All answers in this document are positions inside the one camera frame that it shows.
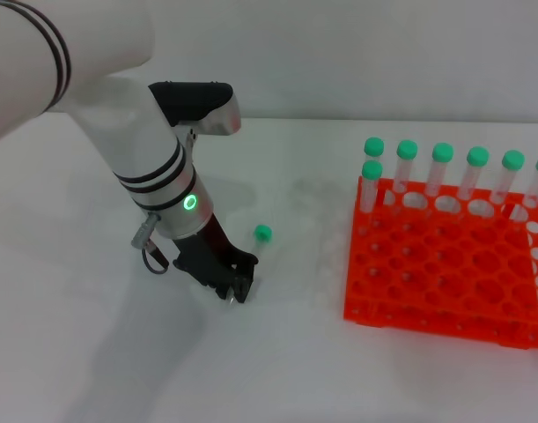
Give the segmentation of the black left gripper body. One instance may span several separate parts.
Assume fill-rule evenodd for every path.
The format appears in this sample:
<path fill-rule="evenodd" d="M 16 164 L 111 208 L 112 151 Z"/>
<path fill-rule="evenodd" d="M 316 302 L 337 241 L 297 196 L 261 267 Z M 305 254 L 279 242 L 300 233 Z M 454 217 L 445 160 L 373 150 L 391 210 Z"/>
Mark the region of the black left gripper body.
<path fill-rule="evenodd" d="M 232 245 L 215 215 L 196 234 L 174 240 L 180 254 L 173 264 L 202 286 L 215 290 L 224 275 L 234 275 L 236 264 L 247 258 L 258 258 Z"/>

